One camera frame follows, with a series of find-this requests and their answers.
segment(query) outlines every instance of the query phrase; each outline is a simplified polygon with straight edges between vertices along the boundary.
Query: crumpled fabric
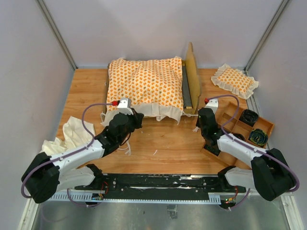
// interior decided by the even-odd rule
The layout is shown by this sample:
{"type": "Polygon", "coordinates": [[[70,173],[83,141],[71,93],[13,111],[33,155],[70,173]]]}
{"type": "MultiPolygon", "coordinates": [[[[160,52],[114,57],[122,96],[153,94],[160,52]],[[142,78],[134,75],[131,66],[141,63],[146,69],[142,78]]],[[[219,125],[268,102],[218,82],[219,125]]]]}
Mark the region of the crumpled fabric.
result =
{"type": "MultiPolygon", "coordinates": [[[[84,124],[95,136],[94,125],[86,121],[84,124]]],[[[92,136],[84,129],[81,120],[73,116],[63,125],[63,134],[64,141],[60,138],[55,138],[54,141],[44,140],[41,152],[51,156],[74,149],[92,140],[92,136]]]]}

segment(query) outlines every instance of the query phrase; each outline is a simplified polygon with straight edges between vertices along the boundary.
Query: white cloth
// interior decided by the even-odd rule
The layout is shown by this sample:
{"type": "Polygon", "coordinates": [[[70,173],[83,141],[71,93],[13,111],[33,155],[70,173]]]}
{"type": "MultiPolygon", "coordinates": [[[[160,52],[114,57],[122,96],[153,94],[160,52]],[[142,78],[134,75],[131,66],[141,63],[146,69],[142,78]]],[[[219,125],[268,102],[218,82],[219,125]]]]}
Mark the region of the white cloth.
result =
{"type": "MultiPolygon", "coordinates": [[[[179,124],[180,118],[184,114],[179,108],[174,106],[164,106],[158,103],[142,103],[134,105],[133,108],[137,113],[144,114],[145,117],[156,117],[157,121],[161,121],[166,116],[176,120],[179,124]]],[[[102,125],[108,126],[113,117],[119,113],[119,110],[107,111],[106,114],[101,114],[102,125]]]]}
{"type": "MultiPolygon", "coordinates": [[[[94,125],[86,121],[84,123],[95,136],[94,125]]],[[[92,140],[91,135],[84,129],[81,120],[73,116],[63,125],[63,134],[64,141],[59,138],[56,138],[54,141],[44,140],[42,152],[51,156],[74,149],[92,140]]]]}

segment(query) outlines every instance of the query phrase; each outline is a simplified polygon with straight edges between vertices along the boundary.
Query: orange patterned pillow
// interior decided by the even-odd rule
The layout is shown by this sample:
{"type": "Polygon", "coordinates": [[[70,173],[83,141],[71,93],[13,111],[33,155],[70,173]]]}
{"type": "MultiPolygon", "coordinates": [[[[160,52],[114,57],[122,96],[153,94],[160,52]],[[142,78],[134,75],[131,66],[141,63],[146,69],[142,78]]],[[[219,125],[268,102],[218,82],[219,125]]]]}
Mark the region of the orange patterned pillow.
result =
{"type": "Polygon", "coordinates": [[[253,90],[258,87],[258,82],[253,77],[247,77],[242,71],[232,69],[227,64],[220,67],[211,80],[214,85],[231,91],[243,99],[249,98],[254,93],[253,90]]]}
{"type": "Polygon", "coordinates": [[[165,60],[113,60],[109,66],[107,103],[130,98],[131,104],[159,103],[183,110],[182,61],[175,57],[165,60]]]}

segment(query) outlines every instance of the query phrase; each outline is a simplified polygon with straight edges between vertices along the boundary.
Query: gray floor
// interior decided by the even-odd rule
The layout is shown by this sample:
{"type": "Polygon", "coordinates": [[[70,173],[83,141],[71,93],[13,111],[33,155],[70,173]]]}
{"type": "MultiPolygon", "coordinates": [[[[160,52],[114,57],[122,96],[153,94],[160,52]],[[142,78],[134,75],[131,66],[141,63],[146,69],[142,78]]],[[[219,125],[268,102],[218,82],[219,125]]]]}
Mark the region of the gray floor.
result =
{"type": "Polygon", "coordinates": [[[165,204],[102,203],[96,208],[77,207],[70,202],[43,205],[48,220],[42,221],[40,205],[32,230],[289,230],[280,198],[272,202],[251,196],[234,209],[217,205],[178,205],[171,219],[165,204]]]}

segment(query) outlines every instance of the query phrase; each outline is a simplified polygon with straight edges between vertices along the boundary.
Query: ruffled trim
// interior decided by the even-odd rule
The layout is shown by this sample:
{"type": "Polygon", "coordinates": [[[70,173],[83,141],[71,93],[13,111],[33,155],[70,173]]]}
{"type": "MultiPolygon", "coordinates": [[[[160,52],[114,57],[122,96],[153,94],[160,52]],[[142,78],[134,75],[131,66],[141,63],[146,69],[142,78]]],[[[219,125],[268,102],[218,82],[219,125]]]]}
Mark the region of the ruffled trim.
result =
{"type": "MultiPolygon", "coordinates": [[[[230,91],[232,94],[234,95],[237,95],[238,97],[240,98],[243,98],[243,99],[248,99],[251,95],[254,94],[253,90],[255,88],[258,87],[259,85],[259,82],[256,81],[253,77],[248,77],[246,76],[247,78],[251,79],[253,81],[253,83],[250,85],[250,87],[248,88],[247,92],[246,93],[242,93],[238,88],[232,86],[232,85],[229,85],[227,84],[226,82],[224,81],[220,81],[218,80],[218,77],[221,76],[224,71],[227,69],[227,68],[231,68],[229,65],[227,64],[223,64],[217,71],[216,73],[214,74],[214,76],[211,77],[211,81],[214,85],[218,85],[221,89],[224,89],[224,90],[227,90],[227,91],[230,91]]],[[[239,69],[236,69],[236,71],[238,73],[241,73],[243,74],[243,71],[239,70],[239,69]]]]}

